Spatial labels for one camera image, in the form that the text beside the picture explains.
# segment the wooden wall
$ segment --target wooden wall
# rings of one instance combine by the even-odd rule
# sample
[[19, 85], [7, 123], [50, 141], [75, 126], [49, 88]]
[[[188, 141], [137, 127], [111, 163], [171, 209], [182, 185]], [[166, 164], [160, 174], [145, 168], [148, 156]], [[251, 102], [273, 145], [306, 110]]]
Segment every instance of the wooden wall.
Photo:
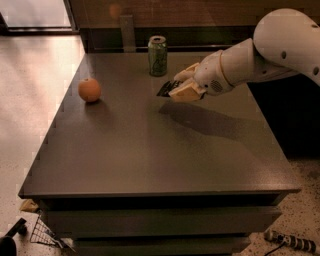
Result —
[[320, 23], [319, 0], [70, 0], [79, 28], [119, 28], [119, 15], [134, 26], [254, 26], [267, 13], [294, 8]]

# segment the shiny floor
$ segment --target shiny floor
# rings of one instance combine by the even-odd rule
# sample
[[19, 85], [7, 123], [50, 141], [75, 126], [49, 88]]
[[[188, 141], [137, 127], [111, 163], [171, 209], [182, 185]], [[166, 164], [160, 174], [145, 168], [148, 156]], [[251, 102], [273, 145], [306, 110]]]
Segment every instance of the shiny floor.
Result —
[[[17, 193], [84, 55], [77, 36], [0, 37], [0, 236], [23, 217], [28, 234], [14, 237], [18, 255], [71, 255], [30, 243], [37, 215], [19, 211]], [[302, 191], [289, 195], [273, 230], [320, 245], [320, 159], [290, 159]], [[277, 247], [263, 233], [235, 256], [263, 256]], [[272, 255], [311, 255], [283, 247]]]

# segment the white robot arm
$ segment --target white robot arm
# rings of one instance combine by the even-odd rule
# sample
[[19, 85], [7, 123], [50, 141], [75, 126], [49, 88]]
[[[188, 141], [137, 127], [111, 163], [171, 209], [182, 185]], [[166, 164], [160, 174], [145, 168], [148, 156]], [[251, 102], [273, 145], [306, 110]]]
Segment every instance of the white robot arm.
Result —
[[169, 92], [175, 101], [220, 95], [247, 82], [277, 80], [298, 73], [320, 86], [320, 28], [305, 14], [279, 9], [266, 15], [249, 38], [178, 73], [183, 83]]

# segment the orange ball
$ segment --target orange ball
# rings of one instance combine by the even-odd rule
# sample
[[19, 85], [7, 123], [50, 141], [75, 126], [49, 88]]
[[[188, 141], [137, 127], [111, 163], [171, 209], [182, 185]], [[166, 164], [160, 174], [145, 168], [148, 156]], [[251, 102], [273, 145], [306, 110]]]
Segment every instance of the orange ball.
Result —
[[84, 101], [94, 102], [101, 96], [101, 87], [96, 79], [86, 78], [79, 82], [78, 93]]

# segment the can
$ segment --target can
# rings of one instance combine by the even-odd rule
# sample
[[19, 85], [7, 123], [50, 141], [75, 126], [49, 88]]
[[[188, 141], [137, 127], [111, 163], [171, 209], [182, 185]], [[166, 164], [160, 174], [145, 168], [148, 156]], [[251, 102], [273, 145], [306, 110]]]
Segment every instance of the can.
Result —
[[167, 41], [164, 36], [152, 36], [148, 43], [149, 72], [152, 76], [167, 73]]

